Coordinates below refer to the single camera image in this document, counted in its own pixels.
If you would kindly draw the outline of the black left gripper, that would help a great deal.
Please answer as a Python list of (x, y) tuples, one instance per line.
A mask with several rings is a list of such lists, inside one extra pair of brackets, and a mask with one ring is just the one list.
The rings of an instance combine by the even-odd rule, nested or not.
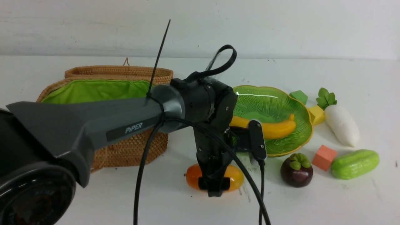
[(227, 124), (216, 125), (199, 122), (194, 128), (196, 159), (202, 172), (202, 176), (198, 178), (198, 187), (200, 190), (206, 191), (210, 198), (221, 197), (223, 192), (230, 189), (230, 178), (224, 177), (224, 174), (232, 162), (232, 157), (221, 144), (206, 132), (199, 130), (198, 127), (207, 129), (229, 147), (233, 147), (233, 135)]

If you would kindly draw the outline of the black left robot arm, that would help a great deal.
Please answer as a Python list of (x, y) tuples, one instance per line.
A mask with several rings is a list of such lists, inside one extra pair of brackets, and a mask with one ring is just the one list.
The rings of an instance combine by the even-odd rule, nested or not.
[(76, 104), (16, 102), (1, 112), (1, 224), (54, 225), (66, 212), (76, 183), (88, 185), (95, 152), (152, 130), (191, 126), (209, 197), (231, 187), (225, 176), (235, 153), (225, 133), (237, 96), (215, 79), (151, 88), (144, 98)]

